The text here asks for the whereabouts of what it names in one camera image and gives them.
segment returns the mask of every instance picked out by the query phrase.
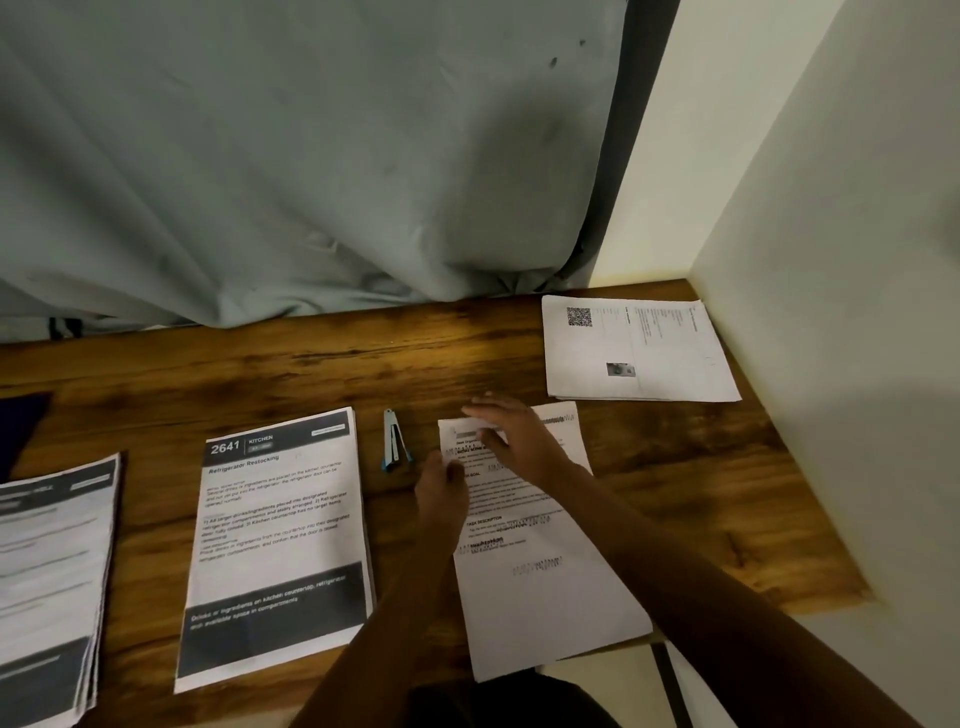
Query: wooden desk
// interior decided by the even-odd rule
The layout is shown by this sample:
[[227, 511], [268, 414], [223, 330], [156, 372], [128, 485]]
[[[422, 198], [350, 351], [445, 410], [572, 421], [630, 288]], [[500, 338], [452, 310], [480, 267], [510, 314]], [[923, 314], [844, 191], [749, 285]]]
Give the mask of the wooden desk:
[[[595, 297], [685, 301], [684, 280]], [[788, 612], [851, 605], [867, 587], [739, 368], [743, 401], [580, 402], [602, 482]], [[396, 410], [417, 457], [437, 420], [485, 390], [547, 401], [540, 298], [528, 296], [182, 328], [0, 350], [0, 396], [53, 391], [17, 465], [26, 477], [125, 450], [128, 469], [108, 596], [100, 706], [86, 725], [186, 725], [301, 702], [330, 651], [172, 695], [204, 440], [350, 404], [375, 585], [414, 534], [409, 470], [384, 474], [382, 415]], [[469, 675], [453, 569], [419, 679]]]

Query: paper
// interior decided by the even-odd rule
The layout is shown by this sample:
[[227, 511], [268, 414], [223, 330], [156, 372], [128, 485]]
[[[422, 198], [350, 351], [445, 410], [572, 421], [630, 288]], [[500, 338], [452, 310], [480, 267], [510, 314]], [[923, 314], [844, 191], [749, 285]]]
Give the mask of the paper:
[[700, 301], [544, 296], [547, 392], [569, 400], [738, 401]]
[[[534, 411], [570, 459], [589, 468], [576, 404]], [[489, 424], [439, 425], [444, 461], [464, 464], [470, 489], [454, 563], [478, 682], [650, 632], [650, 618], [580, 526], [476, 440]]]
[[207, 440], [174, 692], [346, 644], [372, 610], [353, 410]]
[[0, 486], [0, 724], [95, 704], [120, 455]]

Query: forearm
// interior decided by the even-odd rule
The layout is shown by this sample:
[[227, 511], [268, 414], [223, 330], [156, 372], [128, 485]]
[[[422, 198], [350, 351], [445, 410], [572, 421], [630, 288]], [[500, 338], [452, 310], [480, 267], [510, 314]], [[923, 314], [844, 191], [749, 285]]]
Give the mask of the forearm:
[[392, 725], [410, 687], [453, 546], [423, 529], [396, 582], [311, 695], [291, 728]]
[[737, 725], [916, 725], [793, 619], [626, 506], [586, 470], [562, 478], [551, 495]]

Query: black banner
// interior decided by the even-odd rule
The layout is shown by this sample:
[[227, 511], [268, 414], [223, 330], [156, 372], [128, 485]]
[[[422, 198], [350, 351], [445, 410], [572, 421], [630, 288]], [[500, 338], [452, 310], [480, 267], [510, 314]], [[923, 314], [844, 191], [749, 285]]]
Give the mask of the black banner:
[[0, 725], [21, 728], [73, 710], [89, 637], [0, 665]]
[[366, 620], [367, 599], [359, 561], [190, 607], [183, 615], [177, 676], [229, 665]]
[[344, 410], [317, 415], [297, 423], [265, 427], [245, 435], [226, 435], [206, 442], [204, 467], [235, 463], [349, 434], [350, 420], [347, 410]]
[[0, 525], [9, 522], [7, 517], [13, 514], [109, 488], [113, 484], [113, 471], [117, 464], [116, 459], [111, 459], [73, 473], [60, 473], [32, 483], [0, 488]]

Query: dark cloth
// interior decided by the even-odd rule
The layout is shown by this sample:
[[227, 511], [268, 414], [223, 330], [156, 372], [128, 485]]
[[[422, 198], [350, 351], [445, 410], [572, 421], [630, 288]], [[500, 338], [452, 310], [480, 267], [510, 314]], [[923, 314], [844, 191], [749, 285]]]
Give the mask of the dark cloth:
[[0, 483], [10, 479], [16, 458], [34, 434], [34, 427], [49, 403], [49, 392], [0, 400]]
[[486, 683], [462, 681], [415, 688], [397, 728], [509, 728], [549, 725], [619, 728], [583, 689], [523, 670]]

